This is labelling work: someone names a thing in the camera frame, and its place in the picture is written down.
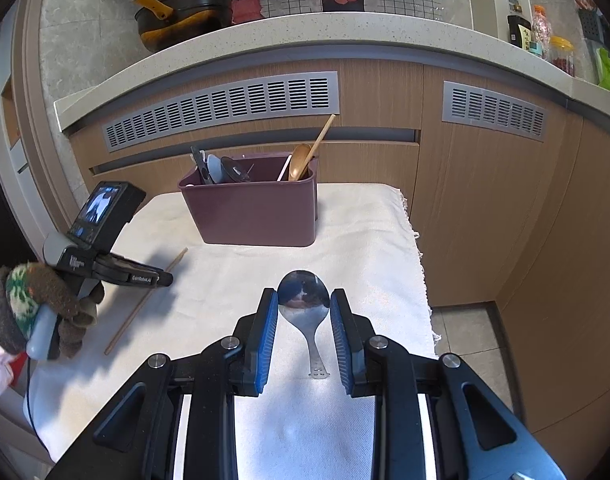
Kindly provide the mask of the gloved left hand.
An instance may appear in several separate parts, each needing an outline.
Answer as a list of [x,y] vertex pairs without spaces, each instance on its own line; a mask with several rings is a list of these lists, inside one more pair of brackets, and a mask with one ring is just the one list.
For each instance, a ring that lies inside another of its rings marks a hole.
[[104,287],[95,284],[87,296],[78,298],[50,266],[28,262],[0,268],[0,356],[14,358],[26,349],[41,308],[61,319],[58,351],[73,358],[82,348],[88,328],[96,322],[96,307]]

